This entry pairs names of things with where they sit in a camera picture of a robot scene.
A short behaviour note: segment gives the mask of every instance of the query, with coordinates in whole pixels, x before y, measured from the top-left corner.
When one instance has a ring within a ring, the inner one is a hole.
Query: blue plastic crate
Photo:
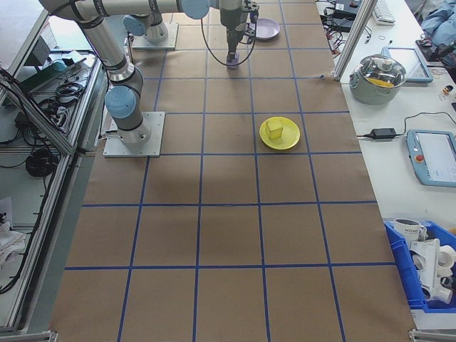
[[[433,234],[435,239],[440,240],[440,246],[449,245],[456,249],[456,237],[454,235],[439,227],[434,222],[424,221],[421,224],[427,228],[428,234]],[[418,279],[418,273],[413,264],[405,239],[394,230],[392,222],[385,222],[385,227],[410,308],[421,309],[429,314],[456,314],[456,294],[453,295],[449,304],[441,301],[425,300],[423,291],[421,290],[420,280]],[[456,266],[452,270],[453,274],[456,274]]]

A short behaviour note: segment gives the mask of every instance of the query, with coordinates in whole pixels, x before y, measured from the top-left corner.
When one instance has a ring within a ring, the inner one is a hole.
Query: yellow cube
[[[267,120],[266,121],[266,134],[269,139],[277,139],[282,136],[284,127],[282,123],[278,120]]]

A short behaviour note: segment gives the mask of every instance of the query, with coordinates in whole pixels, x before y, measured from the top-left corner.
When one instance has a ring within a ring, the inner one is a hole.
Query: blue joint cap
[[[181,0],[181,7],[185,14],[192,19],[201,19],[209,13],[209,0]]]
[[[123,25],[125,26],[125,30],[135,36],[144,36],[147,31],[145,25],[132,16],[124,16]]]
[[[108,91],[105,105],[114,118],[125,119],[135,110],[136,97],[133,90],[119,85]]]

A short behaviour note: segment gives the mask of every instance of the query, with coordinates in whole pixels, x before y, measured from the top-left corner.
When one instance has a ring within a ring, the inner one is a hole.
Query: blue clothing
[[[422,23],[421,28],[431,37],[435,45],[448,45],[456,40],[456,0],[445,0],[438,10],[432,12]],[[451,53],[444,62],[456,67],[456,55]]]

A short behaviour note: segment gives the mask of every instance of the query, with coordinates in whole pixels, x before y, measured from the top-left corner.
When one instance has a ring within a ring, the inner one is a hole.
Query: white cup
[[[426,227],[412,219],[394,219],[394,229],[401,234],[410,249],[413,241],[426,240]]]

